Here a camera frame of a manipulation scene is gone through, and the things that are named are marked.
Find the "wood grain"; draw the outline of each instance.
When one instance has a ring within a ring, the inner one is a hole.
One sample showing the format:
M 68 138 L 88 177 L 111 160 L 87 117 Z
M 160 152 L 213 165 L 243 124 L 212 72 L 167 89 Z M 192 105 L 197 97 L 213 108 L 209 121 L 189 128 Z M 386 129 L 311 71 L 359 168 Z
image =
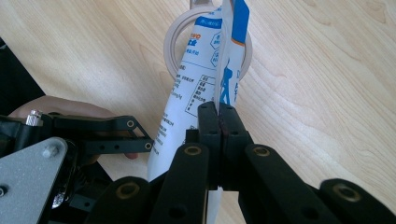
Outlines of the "wood grain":
M 237 110 L 254 141 L 308 184 L 341 177 L 396 213 L 396 2 L 247 4 L 254 53 Z M 2 0 L 0 36 L 46 94 L 134 115 L 155 136 L 173 84 L 163 38 L 188 7 Z M 113 178 L 144 175 L 145 162 L 101 159 Z M 218 223 L 243 222 L 234 198 L 223 198 Z

